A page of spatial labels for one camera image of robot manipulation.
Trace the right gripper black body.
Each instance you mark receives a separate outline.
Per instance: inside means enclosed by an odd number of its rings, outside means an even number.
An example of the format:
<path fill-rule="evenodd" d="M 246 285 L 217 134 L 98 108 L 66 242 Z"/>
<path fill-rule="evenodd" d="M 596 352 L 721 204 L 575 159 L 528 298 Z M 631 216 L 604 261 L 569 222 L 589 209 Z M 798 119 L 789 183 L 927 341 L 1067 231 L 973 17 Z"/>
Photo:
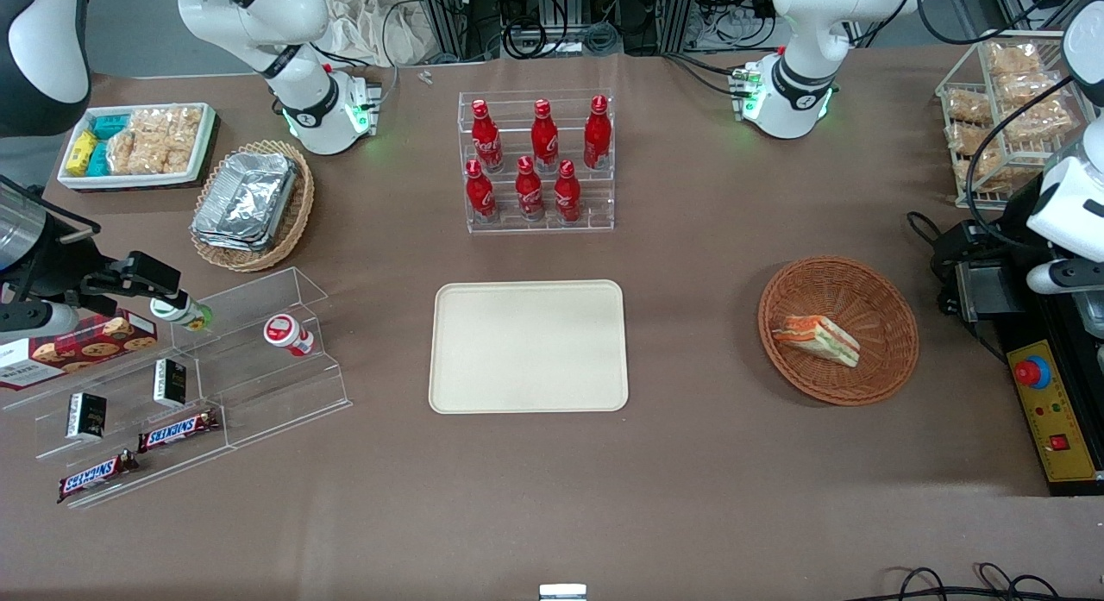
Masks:
<path fill-rule="evenodd" d="M 8 306 L 19 313 L 75 316 L 86 310 L 110 317 L 117 314 L 117 300 L 84 291 L 82 285 L 93 274 L 105 271 L 108 259 L 94 240 L 61 240 L 75 228 L 59 217 L 45 217 L 44 225 L 24 255 L 3 267 L 3 285 L 12 291 Z"/>

